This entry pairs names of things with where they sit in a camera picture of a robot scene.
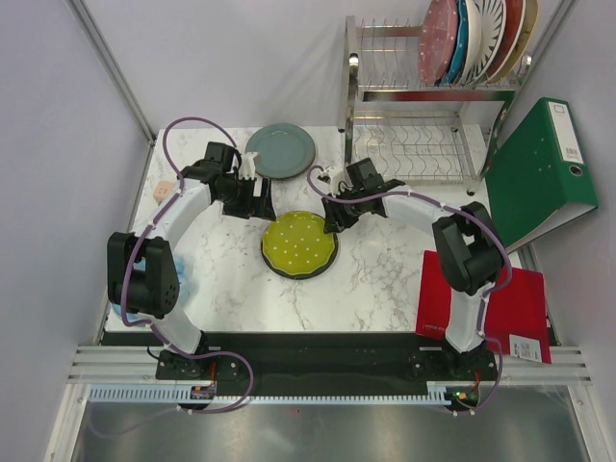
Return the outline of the green polka dot plate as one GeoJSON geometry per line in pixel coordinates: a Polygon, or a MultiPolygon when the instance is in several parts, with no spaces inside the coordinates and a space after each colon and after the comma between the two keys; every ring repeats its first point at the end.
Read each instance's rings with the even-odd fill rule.
{"type": "Polygon", "coordinates": [[[300,254],[295,268],[306,259],[316,263],[314,253],[318,252],[324,257],[327,244],[323,232],[324,218],[306,211],[291,211],[283,214],[273,221],[264,231],[261,242],[272,245],[274,249],[282,252],[282,261],[289,262],[300,254]]]}

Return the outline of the blue polka dot plate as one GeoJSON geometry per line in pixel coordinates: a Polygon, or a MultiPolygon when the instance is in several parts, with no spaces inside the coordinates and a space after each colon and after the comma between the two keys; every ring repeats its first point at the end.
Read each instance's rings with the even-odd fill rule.
{"type": "Polygon", "coordinates": [[[448,70],[440,81],[441,86],[453,85],[461,77],[469,43],[469,23],[468,9],[465,0],[457,1],[458,7],[458,29],[455,48],[449,63],[448,70]]]}

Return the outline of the brown-rimmed petal pattern plate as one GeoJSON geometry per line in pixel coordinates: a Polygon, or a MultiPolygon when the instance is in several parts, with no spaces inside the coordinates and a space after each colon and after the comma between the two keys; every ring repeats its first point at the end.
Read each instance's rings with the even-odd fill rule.
{"type": "Polygon", "coordinates": [[[470,78],[471,70],[475,65],[475,60],[479,54],[481,44],[481,14],[478,5],[475,1],[466,1],[468,9],[469,23],[469,43],[466,55],[466,62],[462,71],[461,77],[455,83],[456,85],[465,85],[470,78]]]}

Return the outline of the white plate with blue stripes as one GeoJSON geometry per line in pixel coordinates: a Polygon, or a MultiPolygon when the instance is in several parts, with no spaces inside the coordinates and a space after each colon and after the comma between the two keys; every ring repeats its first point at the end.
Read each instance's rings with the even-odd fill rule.
{"type": "Polygon", "coordinates": [[[472,12],[479,15],[480,42],[478,55],[471,66],[466,84],[478,84],[497,56],[507,19],[504,0],[474,1],[472,12]]]}

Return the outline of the red plate with teal flower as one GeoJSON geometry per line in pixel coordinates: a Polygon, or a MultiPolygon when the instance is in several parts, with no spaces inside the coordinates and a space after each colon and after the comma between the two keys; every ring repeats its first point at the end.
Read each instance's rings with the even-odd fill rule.
{"type": "Polygon", "coordinates": [[[490,64],[486,76],[488,83],[497,81],[497,75],[504,67],[522,31],[526,14],[526,0],[505,1],[506,20],[500,45],[495,58],[490,64]]]}

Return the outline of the dark plate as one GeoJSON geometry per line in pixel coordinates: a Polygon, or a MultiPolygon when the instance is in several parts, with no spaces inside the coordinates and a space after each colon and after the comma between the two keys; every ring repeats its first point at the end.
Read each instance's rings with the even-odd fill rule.
{"type": "Polygon", "coordinates": [[[289,262],[284,263],[282,261],[282,252],[274,249],[272,245],[266,245],[264,242],[261,242],[261,256],[267,267],[283,278],[290,280],[311,279],[329,270],[338,256],[340,248],[338,237],[335,234],[326,234],[324,240],[327,244],[324,252],[325,256],[321,257],[318,252],[315,252],[314,257],[317,259],[317,262],[310,263],[306,259],[299,269],[295,268],[295,265],[298,263],[300,254],[297,254],[289,262]]]}

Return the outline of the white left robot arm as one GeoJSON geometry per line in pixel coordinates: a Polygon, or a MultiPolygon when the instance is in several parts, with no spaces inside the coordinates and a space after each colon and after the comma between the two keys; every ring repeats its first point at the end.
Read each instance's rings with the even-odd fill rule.
{"type": "Polygon", "coordinates": [[[178,368],[203,377],[211,355],[201,349],[202,331],[180,302],[180,281],[173,250],[193,222],[215,203],[233,218],[276,219],[271,180],[241,176],[236,168],[199,167],[181,171],[171,195],[145,224],[115,232],[107,242],[107,289],[128,327],[147,326],[166,347],[179,353],[178,368]]]}

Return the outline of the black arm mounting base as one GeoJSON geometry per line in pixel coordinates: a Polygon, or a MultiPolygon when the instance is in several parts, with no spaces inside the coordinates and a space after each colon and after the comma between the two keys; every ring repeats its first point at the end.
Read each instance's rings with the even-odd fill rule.
{"type": "Polygon", "coordinates": [[[497,376],[484,346],[459,354],[415,333],[210,333],[199,361],[163,350],[160,380],[207,380],[242,395],[259,391],[418,392],[428,382],[482,382],[497,376]]]}

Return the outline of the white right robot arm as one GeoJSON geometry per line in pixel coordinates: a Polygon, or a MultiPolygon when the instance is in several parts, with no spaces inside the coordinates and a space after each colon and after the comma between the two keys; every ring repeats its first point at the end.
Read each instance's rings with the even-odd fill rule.
{"type": "Polygon", "coordinates": [[[506,287],[513,269],[488,210],[479,202],[453,207],[413,191],[399,180],[320,193],[324,231],[340,233],[371,213],[415,226],[430,235],[450,287],[450,314],[441,354],[443,372],[455,379],[475,368],[473,350],[487,341],[490,295],[506,287]]]}

